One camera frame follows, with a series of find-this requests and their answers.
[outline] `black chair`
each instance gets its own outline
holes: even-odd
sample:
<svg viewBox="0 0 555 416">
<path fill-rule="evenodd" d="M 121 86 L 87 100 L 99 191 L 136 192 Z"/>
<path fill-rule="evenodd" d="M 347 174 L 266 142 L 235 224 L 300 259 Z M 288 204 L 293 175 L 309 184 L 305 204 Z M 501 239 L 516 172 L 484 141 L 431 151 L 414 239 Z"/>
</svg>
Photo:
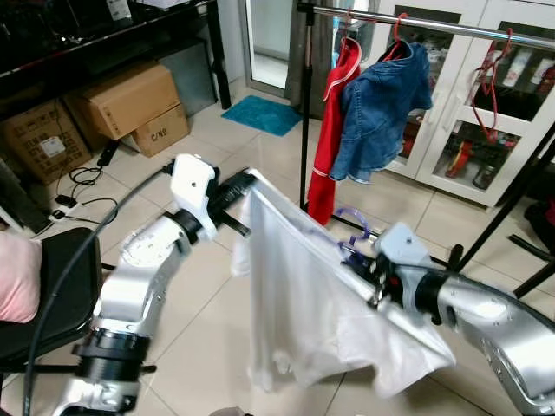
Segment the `black chair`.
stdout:
<svg viewBox="0 0 555 416">
<path fill-rule="evenodd" d="M 74 228 L 42 241 L 41 303 L 36 317 L 27 323 L 0 321 L 0 386 L 5 374 L 22 374 L 38 316 L 52 293 L 58 277 L 73 256 L 75 248 L 90 235 L 88 228 Z M 101 263 L 98 239 L 83 254 L 63 284 L 42 333 L 38 355 L 46 354 L 87 334 L 102 283 L 102 269 L 114 266 Z M 76 366 L 36 365 L 37 374 L 72 374 Z M 143 367 L 153 373 L 156 366 Z"/>
</svg>

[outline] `cardboard box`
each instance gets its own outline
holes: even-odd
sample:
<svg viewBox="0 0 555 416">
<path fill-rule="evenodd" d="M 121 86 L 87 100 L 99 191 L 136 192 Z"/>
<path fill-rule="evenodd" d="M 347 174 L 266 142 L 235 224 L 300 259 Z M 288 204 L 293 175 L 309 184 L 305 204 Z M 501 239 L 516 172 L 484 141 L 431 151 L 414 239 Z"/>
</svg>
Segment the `cardboard box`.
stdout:
<svg viewBox="0 0 555 416">
<path fill-rule="evenodd" d="M 137 65 L 80 92 L 77 103 L 98 133 L 119 139 L 180 103 L 170 72 Z"/>
<path fill-rule="evenodd" d="M 87 117 L 83 114 L 79 106 L 79 98 L 74 94 L 66 94 L 63 96 L 63 102 L 68 107 L 68 111 L 91 151 L 102 150 L 110 140 L 109 137 L 98 133 L 96 129 L 87 121 Z"/>
<path fill-rule="evenodd" d="M 123 142 L 149 158 L 189 134 L 183 106 L 150 120 L 123 139 Z"/>
<path fill-rule="evenodd" d="M 59 100 L 7 119 L 1 132 L 22 165 L 45 185 L 91 159 L 81 136 Z"/>
</svg>

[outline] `denim jacket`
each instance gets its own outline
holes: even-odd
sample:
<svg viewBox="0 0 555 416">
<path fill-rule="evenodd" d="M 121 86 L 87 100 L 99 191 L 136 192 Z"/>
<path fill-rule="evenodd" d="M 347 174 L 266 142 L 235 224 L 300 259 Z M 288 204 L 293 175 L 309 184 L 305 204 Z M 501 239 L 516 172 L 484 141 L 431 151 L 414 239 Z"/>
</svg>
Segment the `denim jacket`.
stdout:
<svg viewBox="0 0 555 416">
<path fill-rule="evenodd" d="M 405 58 L 381 62 L 392 45 L 343 90 L 343 132 L 332 179 L 349 175 L 368 183 L 372 171 L 383 169 L 401 151 L 408 112 L 432 107 L 426 50 L 419 43 L 402 42 L 402 47 Z"/>
</svg>

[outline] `pink cushion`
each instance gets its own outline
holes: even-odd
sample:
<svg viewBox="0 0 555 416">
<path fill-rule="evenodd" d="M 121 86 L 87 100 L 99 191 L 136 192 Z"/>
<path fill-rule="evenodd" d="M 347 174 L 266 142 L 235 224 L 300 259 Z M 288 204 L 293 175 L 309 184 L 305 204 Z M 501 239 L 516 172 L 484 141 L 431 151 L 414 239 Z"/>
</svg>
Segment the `pink cushion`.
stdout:
<svg viewBox="0 0 555 416">
<path fill-rule="evenodd" d="M 42 246 L 0 231 L 0 321 L 29 322 L 41 296 Z"/>
</svg>

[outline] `white cloth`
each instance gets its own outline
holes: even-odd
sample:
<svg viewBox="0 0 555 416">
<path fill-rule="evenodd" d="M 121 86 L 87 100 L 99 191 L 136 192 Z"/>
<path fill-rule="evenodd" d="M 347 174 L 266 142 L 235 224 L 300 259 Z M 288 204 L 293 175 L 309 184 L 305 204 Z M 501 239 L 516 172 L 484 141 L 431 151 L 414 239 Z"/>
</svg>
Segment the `white cloth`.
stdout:
<svg viewBox="0 0 555 416">
<path fill-rule="evenodd" d="M 382 397 L 399 393 L 454 356 L 431 324 L 414 323 L 397 305 L 379 313 L 374 290 L 341 265 L 335 239 L 260 173 L 246 198 L 232 274 L 251 279 L 251 367 L 254 385 L 272 390 L 292 372 L 308 386 L 332 374 L 374 366 Z"/>
</svg>

